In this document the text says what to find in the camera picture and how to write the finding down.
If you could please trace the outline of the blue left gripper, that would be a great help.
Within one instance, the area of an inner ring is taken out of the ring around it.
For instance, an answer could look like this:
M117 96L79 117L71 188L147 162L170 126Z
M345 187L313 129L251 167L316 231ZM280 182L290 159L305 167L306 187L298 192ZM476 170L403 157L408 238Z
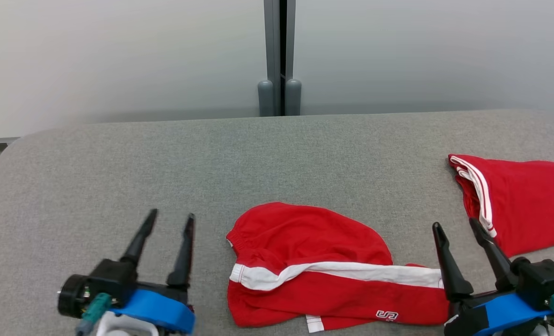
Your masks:
M129 243L120 262L138 267L147 238L153 231L158 215L151 209L148 216ZM189 288L193 264L193 243L196 217L190 213L182 234L182 244L174 269L168 275L167 285ZM97 336L191 336L196 317L185 304L157 292L137 289L123 308L111 308L99 321Z

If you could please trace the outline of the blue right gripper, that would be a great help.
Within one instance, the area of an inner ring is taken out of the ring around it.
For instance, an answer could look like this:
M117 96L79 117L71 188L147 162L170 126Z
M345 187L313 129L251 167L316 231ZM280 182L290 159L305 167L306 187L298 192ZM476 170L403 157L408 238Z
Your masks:
M510 260L498 247L478 219L469 224L477 244L482 247L495 276L497 291L473 295L451 251L440 223L433 223L435 251L440 266L445 295L450 301L449 320L444 323L446 336L549 336L550 308L535 310L512 290L517 276L510 270Z

